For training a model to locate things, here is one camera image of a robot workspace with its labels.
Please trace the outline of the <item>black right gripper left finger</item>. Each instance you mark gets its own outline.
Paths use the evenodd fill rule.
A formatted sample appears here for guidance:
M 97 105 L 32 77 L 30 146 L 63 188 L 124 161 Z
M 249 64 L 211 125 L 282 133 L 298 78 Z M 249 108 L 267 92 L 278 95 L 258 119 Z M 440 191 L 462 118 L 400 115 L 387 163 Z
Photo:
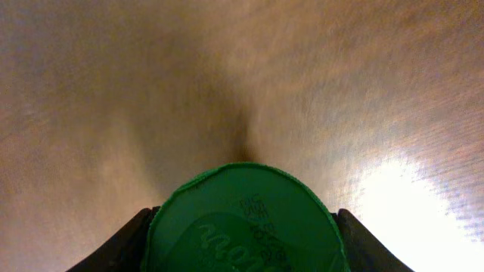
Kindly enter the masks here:
M 67 272 L 140 272 L 150 223 L 159 206 L 144 208 Z

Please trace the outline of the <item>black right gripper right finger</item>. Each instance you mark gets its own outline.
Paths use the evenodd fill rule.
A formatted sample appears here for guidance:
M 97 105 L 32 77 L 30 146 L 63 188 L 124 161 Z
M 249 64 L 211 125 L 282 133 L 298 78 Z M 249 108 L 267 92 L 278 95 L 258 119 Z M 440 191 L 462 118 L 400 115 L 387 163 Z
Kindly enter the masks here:
M 352 272 L 413 272 L 388 250 L 349 210 L 332 213 Z

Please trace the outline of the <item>green lid jar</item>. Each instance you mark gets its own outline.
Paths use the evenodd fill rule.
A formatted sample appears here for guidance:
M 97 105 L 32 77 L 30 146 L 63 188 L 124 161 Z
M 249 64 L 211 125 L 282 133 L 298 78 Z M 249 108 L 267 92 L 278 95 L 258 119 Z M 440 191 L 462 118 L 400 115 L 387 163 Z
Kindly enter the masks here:
M 332 214 L 292 175 L 241 162 L 178 188 L 150 223 L 142 271 L 348 271 Z

